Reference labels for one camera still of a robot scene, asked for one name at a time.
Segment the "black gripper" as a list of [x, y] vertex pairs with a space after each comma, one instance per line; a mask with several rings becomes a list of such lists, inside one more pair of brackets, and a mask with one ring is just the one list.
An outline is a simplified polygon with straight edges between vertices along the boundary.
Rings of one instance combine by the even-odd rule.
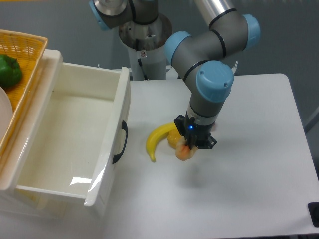
[[187, 115], [179, 115], [174, 120], [175, 126], [181, 136], [186, 140], [186, 145], [190, 150], [195, 146], [198, 149], [212, 149], [217, 140], [211, 136], [214, 123], [209, 125], [199, 125], [195, 123], [195, 118]]

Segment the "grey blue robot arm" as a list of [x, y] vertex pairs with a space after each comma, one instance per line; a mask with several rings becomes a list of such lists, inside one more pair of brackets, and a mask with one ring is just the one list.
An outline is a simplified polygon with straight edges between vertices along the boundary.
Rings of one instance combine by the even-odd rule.
[[259, 42], [257, 19], [241, 15], [229, 0], [198, 0], [208, 30], [193, 37], [173, 32], [156, 0], [92, 0], [89, 6], [102, 30], [118, 29], [134, 80], [161, 79], [167, 64], [176, 70], [191, 97], [186, 114], [174, 123], [187, 146], [211, 149], [211, 129], [234, 80], [222, 60]]

